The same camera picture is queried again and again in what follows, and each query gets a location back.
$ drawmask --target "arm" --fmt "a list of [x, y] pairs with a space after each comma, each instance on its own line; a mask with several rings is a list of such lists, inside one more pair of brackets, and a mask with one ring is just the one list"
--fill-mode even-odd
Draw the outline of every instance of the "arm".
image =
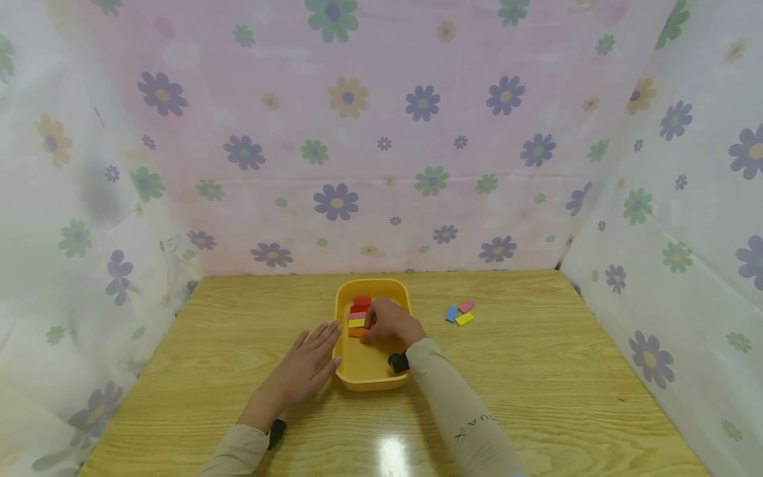
[[450, 364], [421, 323], [389, 300], [376, 300], [363, 341], [400, 337], [414, 380], [427, 397], [440, 435], [464, 476], [527, 475], [517, 451], [504, 436], [490, 411]]
[[257, 388], [241, 416], [223, 436], [199, 477], [251, 475], [268, 449], [268, 432], [287, 408], [315, 395], [336, 371], [340, 358], [321, 366], [339, 339], [339, 322], [303, 331], [284, 359]]

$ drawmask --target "table surface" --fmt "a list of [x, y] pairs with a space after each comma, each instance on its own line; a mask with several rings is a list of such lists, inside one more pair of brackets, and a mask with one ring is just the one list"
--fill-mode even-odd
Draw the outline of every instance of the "table surface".
[[[531, 475], [706, 475], [566, 278], [554, 270], [385, 274], [491, 410]], [[367, 275], [208, 277], [80, 473], [195, 475], [302, 329]], [[444, 321], [471, 298], [475, 320]], [[333, 380], [285, 416], [254, 475], [457, 475], [416, 383]]]

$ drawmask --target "beige sleeve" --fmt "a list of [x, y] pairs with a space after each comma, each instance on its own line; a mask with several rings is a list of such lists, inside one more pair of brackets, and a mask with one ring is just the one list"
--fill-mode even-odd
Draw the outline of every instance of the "beige sleeve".
[[249, 477], [268, 449], [270, 438], [259, 429], [235, 424], [228, 429], [198, 477]]
[[490, 411], [434, 341], [430, 338], [418, 341], [405, 354], [461, 475], [527, 475], [517, 451]]

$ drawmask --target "hand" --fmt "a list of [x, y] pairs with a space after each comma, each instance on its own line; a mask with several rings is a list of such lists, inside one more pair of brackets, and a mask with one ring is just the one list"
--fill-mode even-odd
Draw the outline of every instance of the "hand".
[[336, 357], [321, 366], [340, 332], [335, 320], [319, 325], [309, 338], [307, 330], [300, 333], [284, 359], [254, 391], [237, 423], [267, 433], [283, 411], [318, 393], [342, 360]]
[[405, 347], [427, 337], [419, 321], [389, 298], [377, 298], [365, 313], [365, 327], [369, 330], [360, 339], [372, 343], [388, 337], [398, 337]]

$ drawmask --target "colorful block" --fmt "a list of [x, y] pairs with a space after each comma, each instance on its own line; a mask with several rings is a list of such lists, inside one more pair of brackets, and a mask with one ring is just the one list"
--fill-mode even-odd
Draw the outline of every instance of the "colorful block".
[[466, 313], [474, 307], [475, 303], [472, 300], [466, 300], [459, 305], [459, 310], [461, 310], [462, 313]]
[[471, 314], [471, 313], [464, 313], [461, 316], [459, 316], [458, 318], [456, 318], [456, 323], [458, 323], [459, 326], [462, 327], [465, 324], [467, 324], [469, 321], [474, 320], [474, 319], [475, 319], [475, 316], [473, 314]]
[[448, 307], [448, 313], [445, 315], [445, 321], [450, 321], [451, 323], [456, 322], [456, 316], [459, 314], [459, 307], [457, 306], [451, 306]]

